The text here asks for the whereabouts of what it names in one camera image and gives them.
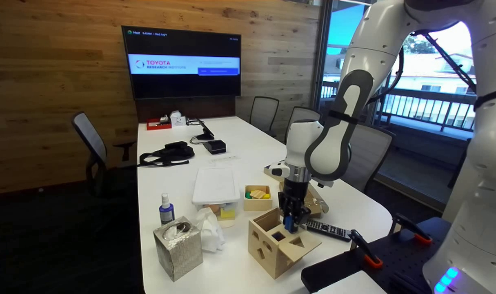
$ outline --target tv remote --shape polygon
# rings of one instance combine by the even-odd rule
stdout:
[[[306,227],[308,228],[308,231],[317,232],[345,242],[351,241],[351,238],[349,238],[351,231],[347,229],[341,229],[340,227],[335,227],[334,225],[328,225],[315,220],[308,220],[306,222]]]

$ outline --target tv screen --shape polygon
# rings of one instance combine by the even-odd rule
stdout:
[[[122,26],[134,99],[240,96],[240,35]]]

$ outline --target balcony railing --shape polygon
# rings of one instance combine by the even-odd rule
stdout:
[[[337,94],[338,82],[323,82],[321,102]],[[475,127],[474,95],[393,89],[386,95],[382,112],[391,116],[472,132]]]

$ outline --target tree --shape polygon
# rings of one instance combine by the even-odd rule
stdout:
[[[409,35],[403,43],[404,50],[408,54],[431,54],[436,53],[436,49],[427,40],[420,40]]]

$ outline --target silver tissue box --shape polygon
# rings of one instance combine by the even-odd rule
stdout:
[[[201,231],[184,216],[153,231],[159,263],[177,281],[202,263]]]

